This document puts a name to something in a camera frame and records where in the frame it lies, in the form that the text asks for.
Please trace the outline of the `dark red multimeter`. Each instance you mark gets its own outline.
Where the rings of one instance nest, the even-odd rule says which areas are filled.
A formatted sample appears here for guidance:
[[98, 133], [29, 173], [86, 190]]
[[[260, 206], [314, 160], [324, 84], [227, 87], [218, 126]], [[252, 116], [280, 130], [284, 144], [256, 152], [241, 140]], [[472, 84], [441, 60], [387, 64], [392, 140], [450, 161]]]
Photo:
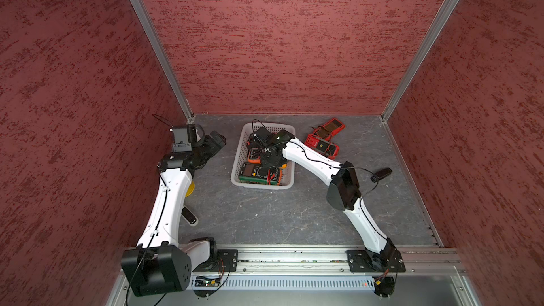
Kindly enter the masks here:
[[316, 127], [313, 130], [313, 134], [323, 140], [331, 140], [334, 136], [338, 135], [346, 126], [337, 118], [332, 118], [328, 122]]

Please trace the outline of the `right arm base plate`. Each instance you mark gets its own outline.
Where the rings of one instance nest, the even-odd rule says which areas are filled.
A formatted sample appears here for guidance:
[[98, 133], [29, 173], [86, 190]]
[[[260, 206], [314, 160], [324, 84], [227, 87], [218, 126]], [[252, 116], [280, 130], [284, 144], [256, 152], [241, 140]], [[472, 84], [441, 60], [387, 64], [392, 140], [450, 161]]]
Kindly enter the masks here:
[[368, 250], [347, 250], [347, 262], [351, 273], [377, 273], [386, 271], [405, 273], [404, 260], [398, 249], [379, 254]]

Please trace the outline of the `orange long multimeter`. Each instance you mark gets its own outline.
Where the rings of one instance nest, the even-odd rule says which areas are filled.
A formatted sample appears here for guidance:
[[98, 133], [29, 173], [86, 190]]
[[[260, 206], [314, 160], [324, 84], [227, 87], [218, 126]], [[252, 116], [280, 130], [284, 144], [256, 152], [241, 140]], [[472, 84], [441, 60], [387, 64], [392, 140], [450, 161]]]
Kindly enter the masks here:
[[262, 148], [252, 148], [248, 150], [247, 162], [251, 164], [261, 164]]

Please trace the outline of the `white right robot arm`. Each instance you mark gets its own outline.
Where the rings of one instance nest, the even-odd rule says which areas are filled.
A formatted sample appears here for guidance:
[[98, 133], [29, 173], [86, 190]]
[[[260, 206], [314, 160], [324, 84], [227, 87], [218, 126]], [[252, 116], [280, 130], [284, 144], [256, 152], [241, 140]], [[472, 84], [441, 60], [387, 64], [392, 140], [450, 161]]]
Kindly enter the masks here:
[[280, 167], [286, 162], [294, 162], [322, 180], [328, 187], [327, 202], [343, 212], [361, 236], [368, 266], [377, 271], [387, 269], [397, 248], [368, 212], [364, 195], [359, 190], [356, 168], [351, 162], [342, 164], [331, 160], [311, 150], [287, 130], [271, 133], [261, 127], [250, 139], [263, 150], [260, 155], [262, 167]]

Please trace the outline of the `red clamp meter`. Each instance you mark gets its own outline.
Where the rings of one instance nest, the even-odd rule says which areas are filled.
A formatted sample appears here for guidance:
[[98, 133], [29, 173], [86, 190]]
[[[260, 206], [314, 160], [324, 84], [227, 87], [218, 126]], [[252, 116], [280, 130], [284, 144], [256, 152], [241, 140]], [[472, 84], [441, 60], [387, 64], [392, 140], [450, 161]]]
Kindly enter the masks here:
[[339, 153], [339, 147], [335, 143], [322, 139], [315, 134], [307, 136], [305, 145], [331, 160], [335, 160]]

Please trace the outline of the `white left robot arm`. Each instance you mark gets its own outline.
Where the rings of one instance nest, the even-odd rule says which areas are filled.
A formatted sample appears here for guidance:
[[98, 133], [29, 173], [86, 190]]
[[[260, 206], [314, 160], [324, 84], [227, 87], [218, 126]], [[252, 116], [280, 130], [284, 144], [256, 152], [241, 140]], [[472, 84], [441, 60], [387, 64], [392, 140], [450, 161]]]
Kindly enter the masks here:
[[225, 270], [212, 237], [179, 246], [179, 224], [195, 172], [226, 144], [221, 134], [212, 131], [199, 137], [196, 129], [195, 125], [172, 129], [174, 144], [157, 166], [159, 188], [147, 226], [136, 247], [123, 253], [120, 265], [135, 297], [184, 291], [200, 265], [219, 273]]

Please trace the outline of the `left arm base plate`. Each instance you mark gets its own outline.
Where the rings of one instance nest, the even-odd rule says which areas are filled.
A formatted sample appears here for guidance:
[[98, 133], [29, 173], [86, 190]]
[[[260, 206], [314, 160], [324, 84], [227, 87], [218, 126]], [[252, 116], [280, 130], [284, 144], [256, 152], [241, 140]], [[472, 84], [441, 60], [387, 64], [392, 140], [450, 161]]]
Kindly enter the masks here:
[[236, 272], [239, 251], [237, 249], [218, 249], [205, 263], [201, 270], [205, 272]]

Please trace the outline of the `white plastic perforated basket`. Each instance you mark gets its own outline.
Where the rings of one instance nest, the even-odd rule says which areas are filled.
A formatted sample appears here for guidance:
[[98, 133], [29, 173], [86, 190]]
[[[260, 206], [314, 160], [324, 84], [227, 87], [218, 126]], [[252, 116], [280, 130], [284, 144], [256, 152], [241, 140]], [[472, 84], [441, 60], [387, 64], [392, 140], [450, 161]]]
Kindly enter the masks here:
[[295, 175], [295, 164], [292, 161], [288, 161], [282, 167], [267, 169], [258, 163], [255, 155], [252, 159], [248, 155], [251, 150], [247, 147], [247, 142], [262, 127], [266, 128], [272, 134], [276, 134], [282, 130], [286, 130], [293, 135], [296, 134], [293, 126], [281, 123], [260, 123], [256, 120], [246, 123], [242, 128], [238, 141], [231, 181], [235, 186], [245, 188], [289, 189], [294, 184]]

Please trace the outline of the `green multimeter DT9205A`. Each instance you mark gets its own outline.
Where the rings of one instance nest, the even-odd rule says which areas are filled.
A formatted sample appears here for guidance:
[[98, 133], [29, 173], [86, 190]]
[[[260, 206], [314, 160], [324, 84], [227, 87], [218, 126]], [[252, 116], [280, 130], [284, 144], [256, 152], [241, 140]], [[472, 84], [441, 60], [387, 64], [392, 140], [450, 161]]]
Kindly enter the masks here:
[[238, 179], [242, 183], [279, 186], [283, 172], [279, 168], [263, 168], [258, 164], [246, 162], [239, 171]]

